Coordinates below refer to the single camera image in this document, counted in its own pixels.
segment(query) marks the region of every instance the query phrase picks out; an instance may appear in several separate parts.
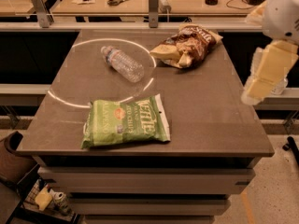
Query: table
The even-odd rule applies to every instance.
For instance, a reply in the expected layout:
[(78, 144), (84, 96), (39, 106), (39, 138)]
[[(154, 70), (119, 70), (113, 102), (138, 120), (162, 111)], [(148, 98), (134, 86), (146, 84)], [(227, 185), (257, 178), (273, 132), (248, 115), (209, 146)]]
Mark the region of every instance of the table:
[[(94, 3), (78, 5), (74, 0), (63, 0), (52, 13), (55, 16), (147, 16), (149, 14), (149, 0), (130, 0), (116, 7), (110, 7), (107, 0), (94, 0)], [(241, 0), (232, 2), (230, 5), (239, 8), (229, 8), (226, 3), (230, 0), (219, 0), (216, 6), (205, 4), (205, 0), (168, 0), (172, 10), (170, 15), (246, 15), (252, 11), (252, 7), (244, 4)]]
[(35, 12), (31, 0), (0, 0), (0, 10), (0, 17), (31, 15)]
[[(175, 29), (81, 30), (50, 92), (17, 149), (41, 165), (39, 174), (68, 193), (90, 222), (211, 223), (255, 176), (274, 150), (222, 43), (195, 69), (155, 62), (147, 49)], [(145, 66), (142, 92), (103, 62), (113, 45)], [(88, 103), (133, 101), (160, 93), (171, 141), (80, 149)]]

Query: gray floor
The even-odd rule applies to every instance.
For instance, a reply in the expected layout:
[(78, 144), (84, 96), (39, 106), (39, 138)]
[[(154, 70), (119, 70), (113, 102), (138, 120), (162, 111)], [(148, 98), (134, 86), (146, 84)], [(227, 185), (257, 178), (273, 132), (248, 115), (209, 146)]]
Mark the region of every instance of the gray floor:
[[(11, 132), (0, 130), (0, 138)], [(282, 149), (288, 135), (269, 134), (268, 137), (275, 155), (257, 164), (253, 181), (240, 195), (230, 197), (231, 207), (224, 215), (215, 217), (214, 224), (299, 223), (299, 168), (292, 153)], [(292, 137), (299, 144), (299, 135)], [(0, 224), (17, 202), (15, 193), (0, 185)], [(11, 223), (28, 222), (14, 219)]]

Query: clear plastic bottle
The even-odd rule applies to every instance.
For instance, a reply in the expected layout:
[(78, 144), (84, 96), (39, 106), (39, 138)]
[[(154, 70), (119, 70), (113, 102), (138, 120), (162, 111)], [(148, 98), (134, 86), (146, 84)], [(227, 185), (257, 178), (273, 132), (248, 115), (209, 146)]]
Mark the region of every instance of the clear plastic bottle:
[(102, 47), (101, 52), (105, 62), (117, 70), (123, 77), (136, 83), (144, 76), (142, 64), (112, 46)]

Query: cord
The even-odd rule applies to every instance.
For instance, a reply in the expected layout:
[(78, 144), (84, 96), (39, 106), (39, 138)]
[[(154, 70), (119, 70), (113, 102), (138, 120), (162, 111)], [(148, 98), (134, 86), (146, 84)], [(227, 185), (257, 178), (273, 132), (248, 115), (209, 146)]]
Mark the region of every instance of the cord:
[(227, 7), (229, 7), (229, 8), (235, 8), (235, 9), (240, 9), (240, 10), (246, 10), (246, 9), (251, 9), (251, 8), (253, 8), (253, 7), (255, 7), (255, 6), (251, 6), (251, 7), (234, 7), (234, 6), (230, 6), (229, 4), (230, 3), (232, 3), (232, 2), (234, 2), (235, 0), (230, 0), (230, 1), (228, 1), (227, 3), (226, 3), (226, 6)]

